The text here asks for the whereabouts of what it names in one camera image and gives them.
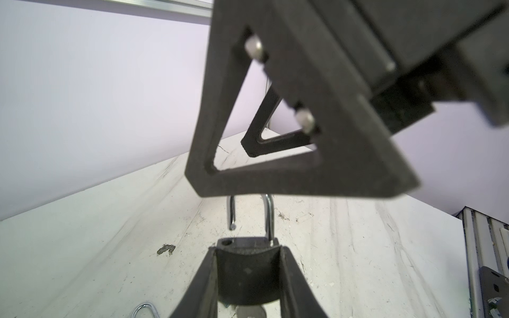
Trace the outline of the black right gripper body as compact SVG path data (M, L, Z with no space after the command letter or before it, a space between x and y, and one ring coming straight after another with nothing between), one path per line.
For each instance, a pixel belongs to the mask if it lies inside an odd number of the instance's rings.
M436 101L478 105L508 124L507 1L311 1L371 88L390 133Z

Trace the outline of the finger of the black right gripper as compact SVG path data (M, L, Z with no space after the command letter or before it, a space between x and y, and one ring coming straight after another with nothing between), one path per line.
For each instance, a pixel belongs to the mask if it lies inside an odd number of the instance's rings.
M315 150L219 170L216 149L254 61L294 108L300 136ZM371 95L311 1L216 1L185 175L201 197L398 196L419 181L391 142Z
M245 136L241 140L241 145L250 157L286 151L311 144L310 136L302 131L289 132L270 139L262 138L262 132L281 101L281 96L270 86Z

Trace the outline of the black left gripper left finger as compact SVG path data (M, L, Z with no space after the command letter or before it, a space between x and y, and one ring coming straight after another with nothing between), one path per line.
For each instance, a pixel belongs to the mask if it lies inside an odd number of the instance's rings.
M210 247L171 318L217 317L218 276L216 248Z

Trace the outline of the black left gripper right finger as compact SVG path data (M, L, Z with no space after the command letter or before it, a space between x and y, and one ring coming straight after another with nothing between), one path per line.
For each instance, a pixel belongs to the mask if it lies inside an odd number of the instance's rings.
M280 248L279 281L281 317L327 317L286 246Z

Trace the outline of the black padlock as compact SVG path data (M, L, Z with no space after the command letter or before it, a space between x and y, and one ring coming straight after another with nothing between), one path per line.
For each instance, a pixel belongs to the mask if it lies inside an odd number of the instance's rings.
M274 201L262 194L265 236L221 238L217 242L218 299L258 306L280 298L280 245L274 234Z

